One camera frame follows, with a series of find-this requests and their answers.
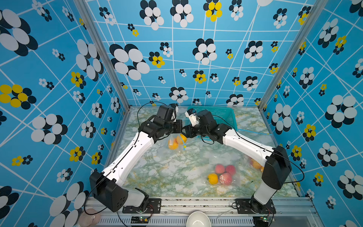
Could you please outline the orange red peach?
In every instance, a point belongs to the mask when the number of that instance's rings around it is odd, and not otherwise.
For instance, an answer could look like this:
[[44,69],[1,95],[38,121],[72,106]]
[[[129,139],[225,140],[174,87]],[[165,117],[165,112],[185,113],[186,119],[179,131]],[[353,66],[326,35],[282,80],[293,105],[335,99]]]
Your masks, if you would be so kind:
[[178,149],[179,144],[177,143],[176,139],[169,140],[168,142],[168,148],[170,150],[176,150]]

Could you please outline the teal plastic basket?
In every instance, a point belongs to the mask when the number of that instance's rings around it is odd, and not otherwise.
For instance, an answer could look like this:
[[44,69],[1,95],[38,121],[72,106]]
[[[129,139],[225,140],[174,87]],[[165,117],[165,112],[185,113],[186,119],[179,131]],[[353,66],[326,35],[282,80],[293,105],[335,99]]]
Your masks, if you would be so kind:
[[212,113],[214,119],[217,122],[217,126],[212,129],[212,133],[216,136],[215,139],[211,139],[214,142],[223,144],[223,137],[226,136],[227,131],[237,129],[237,122],[235,119],[234,110],[227,107],[189,107],[199,112],[202,110],[208,110]]

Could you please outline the pink peach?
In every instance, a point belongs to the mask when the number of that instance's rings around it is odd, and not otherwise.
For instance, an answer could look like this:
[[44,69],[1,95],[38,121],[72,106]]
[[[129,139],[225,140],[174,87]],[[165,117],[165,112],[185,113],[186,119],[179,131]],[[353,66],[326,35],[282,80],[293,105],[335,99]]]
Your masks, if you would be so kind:
[[221,174],[223,174],[225,172],[226,172],[226,169],[225,169],[225,167],[222,164],[217,164],[216,165],[216,167],[215,167],[215,173],[217,175],[221,175]]

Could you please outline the yellow orange peach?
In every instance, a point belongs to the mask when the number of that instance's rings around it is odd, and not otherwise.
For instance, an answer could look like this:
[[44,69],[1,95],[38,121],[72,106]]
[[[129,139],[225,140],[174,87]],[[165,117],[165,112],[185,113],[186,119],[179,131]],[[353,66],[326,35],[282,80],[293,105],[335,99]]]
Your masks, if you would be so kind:
[[208,182],[211,184],[211,185],[216,185],[219,183],[219,177],[217,174],[215,173],[212,173],[212,174],[209,174],[208,175]]

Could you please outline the clear zip-top bag blue zipper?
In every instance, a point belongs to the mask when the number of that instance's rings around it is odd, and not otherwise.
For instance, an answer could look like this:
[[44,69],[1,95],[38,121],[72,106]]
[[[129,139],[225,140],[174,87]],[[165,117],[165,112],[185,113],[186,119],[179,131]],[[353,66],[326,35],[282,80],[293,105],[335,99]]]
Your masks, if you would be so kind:
[[246,135],[242,135],[241,132],[238,131],[236,132],[236,137],[238,137],[239,141],[237,150],[247,155],[251,160],[253,159],[257,161],[260,165],[262,165],[263,170],[260,171],[263,173],[266,168],[265,164],[269,159],[270,155],[272,155],[274,147],[257,142],[256,140],[251,139]]

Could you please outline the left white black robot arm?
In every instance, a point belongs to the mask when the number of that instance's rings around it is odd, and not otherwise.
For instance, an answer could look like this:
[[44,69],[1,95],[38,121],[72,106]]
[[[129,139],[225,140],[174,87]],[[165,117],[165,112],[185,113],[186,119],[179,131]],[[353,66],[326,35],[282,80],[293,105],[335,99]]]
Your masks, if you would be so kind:
[[144,211],[149,195],[140,189],[123,188],[126,178],[139,159],[157,141],[170,134],[180,134],[181,131],[182,120],[164,124],[152,121],[143,122],[121,155],[102,172],[94,171],[91,174],[89,178],[90,195],[112,212],[117,212],[124,206],[133,206]]

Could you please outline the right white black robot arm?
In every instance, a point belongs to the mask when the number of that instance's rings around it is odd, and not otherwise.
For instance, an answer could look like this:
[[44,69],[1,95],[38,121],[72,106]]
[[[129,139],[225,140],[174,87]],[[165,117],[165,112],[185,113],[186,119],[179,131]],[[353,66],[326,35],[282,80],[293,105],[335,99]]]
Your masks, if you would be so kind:
[[248,202],[248,207],[254,213],[261,213],[269,208],[267,204],[286,183],[292,171],[291,163],[283,147],[274,148],[260,144],[239,134],[234,128],[226,124],[219,124],[212,129],[201,125],[187,125],[183,127],[182,133],[187,138],[209,137],[214,142],[242,152],[264,168],[261,177],[262,182]]

